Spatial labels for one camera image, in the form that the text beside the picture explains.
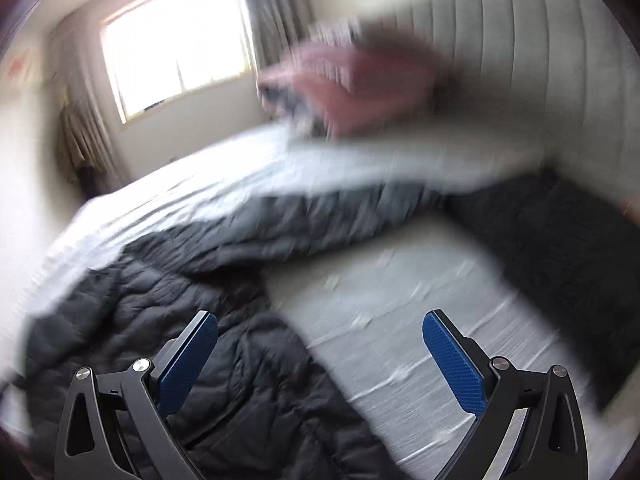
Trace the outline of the black puffer jacket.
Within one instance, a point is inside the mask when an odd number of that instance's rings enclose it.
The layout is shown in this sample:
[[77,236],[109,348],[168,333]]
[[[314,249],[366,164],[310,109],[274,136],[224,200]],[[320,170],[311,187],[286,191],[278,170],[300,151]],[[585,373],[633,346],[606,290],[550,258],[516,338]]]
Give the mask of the black puffer jacket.
[[328,371],[271,311],[262,266],[365,242],[441,201],[414,182],[255,197],[227,217],[128,244],[32,323],[18,381],[32,424],[32,471],[52,477],[79,367],[126,370],[206,311],[218,322],[216,348],[169,421],[205,478],[402,478]]

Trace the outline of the pink grey folded quilt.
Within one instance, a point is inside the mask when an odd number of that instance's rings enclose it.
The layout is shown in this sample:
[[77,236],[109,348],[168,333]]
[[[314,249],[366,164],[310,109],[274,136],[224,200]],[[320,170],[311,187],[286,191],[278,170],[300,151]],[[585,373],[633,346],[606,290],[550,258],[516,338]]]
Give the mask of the pink grey folded quilt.
[[426,41],[376,21],[312,30],[256,80],[264,110],[299,136],[336,140],[422,112],[449,66]]

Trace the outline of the black fuzzy garment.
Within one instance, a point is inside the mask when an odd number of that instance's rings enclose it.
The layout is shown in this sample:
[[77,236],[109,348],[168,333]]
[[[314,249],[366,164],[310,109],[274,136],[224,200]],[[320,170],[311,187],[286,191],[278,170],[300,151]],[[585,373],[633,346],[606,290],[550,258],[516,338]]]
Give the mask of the black fuzzy garment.
[[448,194],[442,212],[561,332],[604,411],[639,362],[638,226],[551,166]]

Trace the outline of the grey white bedspread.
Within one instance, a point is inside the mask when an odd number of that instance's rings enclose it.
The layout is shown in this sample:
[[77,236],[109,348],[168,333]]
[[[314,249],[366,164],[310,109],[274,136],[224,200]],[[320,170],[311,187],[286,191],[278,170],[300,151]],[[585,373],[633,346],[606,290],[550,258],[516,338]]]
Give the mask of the grey white bedspread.
[[[215,218],[248,196],[320,192],[385,178],[480,183],[534,162],[506,136],[393,133],[328,145],[260,128],[186,156],[76,214],[28,300],[50,310],[89,266],[146,232]],[[574,359],[559,335],[500,278],[480,248],[441,221],[418,221],[352,249],[267,274],[276,310],[329,367],[401,468],[431,479],[471,425],[424,347],[422,318],[439,308],[482,346],[542,370]]]

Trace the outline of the beige hanging clothes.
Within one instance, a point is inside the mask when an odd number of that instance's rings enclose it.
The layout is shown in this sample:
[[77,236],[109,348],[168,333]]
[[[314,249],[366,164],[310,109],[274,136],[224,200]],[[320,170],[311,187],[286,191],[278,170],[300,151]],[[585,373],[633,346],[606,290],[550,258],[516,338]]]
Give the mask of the beige hanging clothes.
[[113,191],[117,181],[114,152],[94,110],[64,96],[55,139],[58,169],[70,183],[79,183],[81,170],[91,169],[103,191]]

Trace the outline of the grey padded headboard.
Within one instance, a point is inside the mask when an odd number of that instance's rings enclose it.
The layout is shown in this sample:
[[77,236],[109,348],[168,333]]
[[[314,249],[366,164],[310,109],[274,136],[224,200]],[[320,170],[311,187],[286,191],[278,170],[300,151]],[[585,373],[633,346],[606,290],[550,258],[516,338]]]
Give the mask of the grey padded headboard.
[[429,42],[465,102],[517,114],[552,150],[639,180],[639,55],[602,0],[409,0],[373,14]]

